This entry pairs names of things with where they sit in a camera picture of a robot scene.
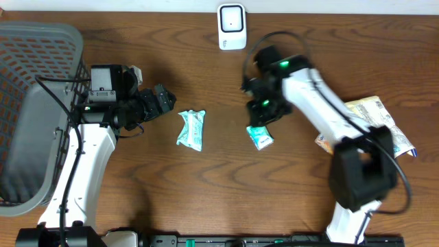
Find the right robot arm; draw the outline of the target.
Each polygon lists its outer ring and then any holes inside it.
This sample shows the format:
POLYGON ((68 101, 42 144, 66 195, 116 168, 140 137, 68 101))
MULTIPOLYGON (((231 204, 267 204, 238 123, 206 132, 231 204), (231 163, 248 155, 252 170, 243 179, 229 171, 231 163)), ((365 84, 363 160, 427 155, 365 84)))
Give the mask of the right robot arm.
POLYGON ((302 55, 257 55, 258 78, 246 79, 250 125, 266 126, 300 110, 333 149, 329 187, 336 204, 326 235, 331 242, 364 243, 382 200, 396 187, 392 133, 349 110, 302 55))

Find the teal white tissue pack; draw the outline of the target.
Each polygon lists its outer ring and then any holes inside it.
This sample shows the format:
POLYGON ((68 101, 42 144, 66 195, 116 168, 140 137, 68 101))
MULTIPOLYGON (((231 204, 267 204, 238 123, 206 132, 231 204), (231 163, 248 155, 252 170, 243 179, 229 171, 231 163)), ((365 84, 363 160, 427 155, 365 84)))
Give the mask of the teal white tissue pack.
POLYGON ((182 117, 185 124, 178 135, 176 144, 183 144, 188 148, 201 152, 204 116, 206 112, 204 110, 187 110, 178 114, 182 117))

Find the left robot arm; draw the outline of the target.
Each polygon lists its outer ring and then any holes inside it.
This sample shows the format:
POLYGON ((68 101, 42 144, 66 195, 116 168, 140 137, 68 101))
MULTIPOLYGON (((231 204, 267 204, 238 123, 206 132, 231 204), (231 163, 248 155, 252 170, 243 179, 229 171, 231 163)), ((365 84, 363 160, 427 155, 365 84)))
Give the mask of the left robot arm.
POLYGON ((72 140, 51 201, 34 228, 22 228, 16 246, 148 246, 136 230, 95 230, 97 199, 120 130, 168 113, 176 96, 163 85, 138 90, 89 91, 75 107, 72 140))

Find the orange small snack pack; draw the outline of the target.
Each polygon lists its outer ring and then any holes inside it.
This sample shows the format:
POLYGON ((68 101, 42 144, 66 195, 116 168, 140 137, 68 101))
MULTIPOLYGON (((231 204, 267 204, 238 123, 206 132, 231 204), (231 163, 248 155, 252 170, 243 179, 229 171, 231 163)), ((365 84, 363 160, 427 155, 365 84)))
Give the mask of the orange small snack pack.
POLYGON ((331 144, 324 138, 322 134, 319 134, 314 141, 324 151, 328 152, 329 154, 333 154, 333 148, 331 144))

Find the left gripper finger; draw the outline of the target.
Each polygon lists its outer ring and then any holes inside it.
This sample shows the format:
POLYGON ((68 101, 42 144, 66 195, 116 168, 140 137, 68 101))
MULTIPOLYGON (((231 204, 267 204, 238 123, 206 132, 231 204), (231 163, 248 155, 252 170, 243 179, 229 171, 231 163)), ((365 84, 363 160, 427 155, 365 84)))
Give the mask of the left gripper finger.
POLYGON ((158 112, 159 115, 164 115, 174 109, 174 100, 158 100, 158 112))
POLYGON ((156 97, 161 106, 174 106, 176 103, 176 96, 168 91, 162 84, 157 84, 154 87, 156 97))

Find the large white snack bag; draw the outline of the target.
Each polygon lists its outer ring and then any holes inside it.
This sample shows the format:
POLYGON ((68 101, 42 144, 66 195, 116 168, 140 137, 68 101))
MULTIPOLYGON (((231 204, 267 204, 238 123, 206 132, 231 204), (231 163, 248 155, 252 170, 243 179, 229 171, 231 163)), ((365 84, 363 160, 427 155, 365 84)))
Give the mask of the large white snack bag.
POLYGON ((392 133, 394 143, 394 155, 398 157, 402 154, 408 154, 416 157, 417 150, 396 125, 390 113, 387 111, 378 96, 366 97, 355 101, 345 103, 347 108, 360 116, 366 122, 374 127, 387 126, 392 133))

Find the small teal tissue pack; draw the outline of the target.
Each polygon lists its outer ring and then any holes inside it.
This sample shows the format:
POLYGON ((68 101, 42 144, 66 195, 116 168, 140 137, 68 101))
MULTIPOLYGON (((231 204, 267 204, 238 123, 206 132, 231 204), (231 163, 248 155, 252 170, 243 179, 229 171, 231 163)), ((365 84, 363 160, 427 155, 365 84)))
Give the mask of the small teal tissue pack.
POLYGON ((262 150, 263 148, 266 148, 267 146, 273 144, 274 142, 268 129, 265 126, 263 127, 248 126, 246 128, 246 131, 249 134, 252 142, 254 143, 258 151, 262 150))

